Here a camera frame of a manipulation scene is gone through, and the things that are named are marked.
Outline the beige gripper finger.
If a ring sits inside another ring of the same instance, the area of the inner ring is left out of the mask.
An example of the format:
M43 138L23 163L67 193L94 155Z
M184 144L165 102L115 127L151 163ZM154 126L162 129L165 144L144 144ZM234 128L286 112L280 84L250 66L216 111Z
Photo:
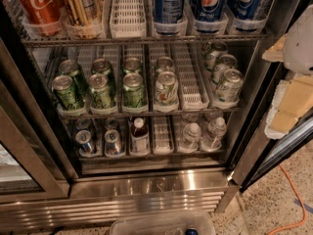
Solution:
M284 46L287 35L284 34L273 46L262 54L262 59L271 63L282 62L284 60Z
M313 77L304 75L277 86L266 119L265 135L270 139L286 136L313 107Z

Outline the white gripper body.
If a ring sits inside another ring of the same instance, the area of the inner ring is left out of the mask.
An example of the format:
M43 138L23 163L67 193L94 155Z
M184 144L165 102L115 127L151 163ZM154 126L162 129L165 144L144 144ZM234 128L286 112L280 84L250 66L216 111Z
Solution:
M288 70L313 74L313 4L304 10L289 29L283 57Z

